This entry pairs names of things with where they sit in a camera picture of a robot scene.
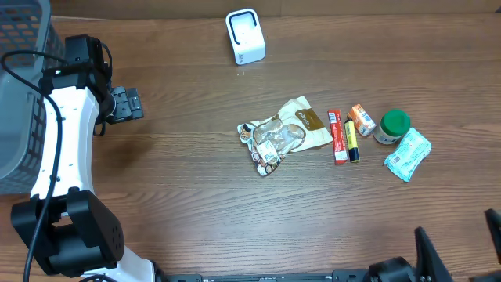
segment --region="yellow and black tube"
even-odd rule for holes
[[[357,136],[355,134],[355,123],[351,118],[344,122],[344,129],[346,129],[346,140],[348,141],[350,162],[358,163],[360,161],[359,145],[357,144]]]

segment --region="blue and white package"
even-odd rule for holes
[[[430,141],[411,128],[400,141],[397,150],[384,160],[384,165],[400,179],[408,182],[419,163],[430,152]]]

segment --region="green lid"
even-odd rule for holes
[[[383,116],[381,128],[389,136],[402,136],[410,128],[410,117],[403,110],[390,110]]]

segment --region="jar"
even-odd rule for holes
[[[390,145],[402,138],[409,128],[409,115],[403,110],[393,109],[381,118],[379,125],[374,129],[373,136],[377,142]]]

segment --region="red package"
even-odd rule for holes
[[[336,165],[342,165],[348,160],[346,143],[343,136],[343,123],[341,122],[341,110],[329,110],[330,132],[332,134],[334,159]]]

